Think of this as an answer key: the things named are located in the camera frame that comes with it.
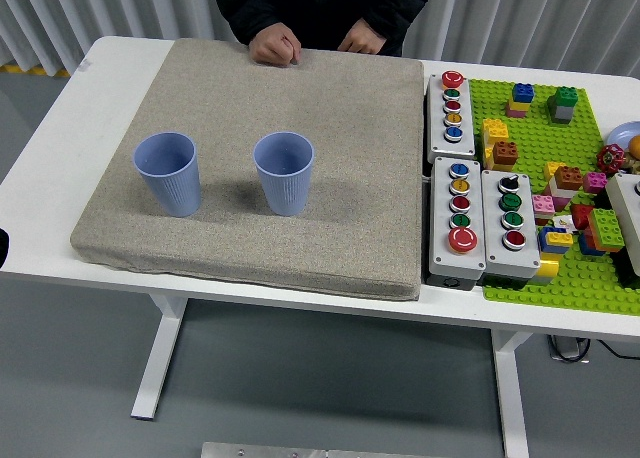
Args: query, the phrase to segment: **person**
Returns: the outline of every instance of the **person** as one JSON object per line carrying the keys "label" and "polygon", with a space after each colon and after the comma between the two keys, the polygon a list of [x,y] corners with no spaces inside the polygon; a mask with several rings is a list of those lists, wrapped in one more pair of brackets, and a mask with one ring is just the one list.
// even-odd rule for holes
{"label": "person", "polygon": [[301,48],[402,56],[427,0],[216,0],[238,41],[260,63],[299,62]]}

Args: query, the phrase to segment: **hand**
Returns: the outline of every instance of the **hand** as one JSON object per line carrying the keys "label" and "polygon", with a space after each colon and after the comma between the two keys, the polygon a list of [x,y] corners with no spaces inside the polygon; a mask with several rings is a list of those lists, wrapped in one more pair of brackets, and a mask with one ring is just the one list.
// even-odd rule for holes
{"label": "hand", "polygon": [[377,55],[386,41],[386,38],[376,33],[369,23],[360,18],[344,37],[338,51]]}
{"label": "hand", "polygon": [[284,23],[267,26],[249,43],[253,61],[276,66],[287,66],[300,61],[300,42]]}

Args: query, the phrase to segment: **blue plastic cup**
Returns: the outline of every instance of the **blue plastic cup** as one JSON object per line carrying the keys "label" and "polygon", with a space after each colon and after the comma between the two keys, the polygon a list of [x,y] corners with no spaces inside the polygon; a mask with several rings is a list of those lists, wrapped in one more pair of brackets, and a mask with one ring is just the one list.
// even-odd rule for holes
{"label": "blue plastic cup", "polygon": [[194,141],[182,133],[157,133],[133,152],[133,164],[164,211],[178,218],[200,208],[200,175]]}
{"label": "blue plastic cup", "polygon": [[315,149],[304,136],[279,131],[262,137],[253,149],[269,208],[281,216],[294,216],[307,204]]}

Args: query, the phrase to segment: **blue plate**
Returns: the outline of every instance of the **blue plate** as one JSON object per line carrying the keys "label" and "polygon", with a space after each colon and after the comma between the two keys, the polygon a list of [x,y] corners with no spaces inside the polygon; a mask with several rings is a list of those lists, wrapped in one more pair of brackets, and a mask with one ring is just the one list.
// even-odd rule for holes
{"label": "blue plate", "polygon": [[629,141],[636,135],[640,135],[640,121],[630,121],[624,125],[620,125],[609,133],[607,145],[618,145],[623,150],[629,147]]}

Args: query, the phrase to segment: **table leg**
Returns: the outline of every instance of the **table leg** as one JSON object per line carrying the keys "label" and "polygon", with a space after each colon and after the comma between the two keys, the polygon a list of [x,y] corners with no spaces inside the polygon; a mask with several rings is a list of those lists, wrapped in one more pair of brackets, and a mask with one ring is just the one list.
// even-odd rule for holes
{"label": "table leg", "polygon": [[530,336],[531,333],[524,332],[491,332],[502,417],[502,439],[507,458],[529,457],[515,351]]}
{"label": "table leg", "polygon": [[133,404],[131,416],[142,420],[152,420],[158,406],[164,377],[167,374],[173,347],[180,331],[182,315],[188,298],[150,295],[160,311],[162,318],[153,342],[147,367],[142,376],[138,396]]}

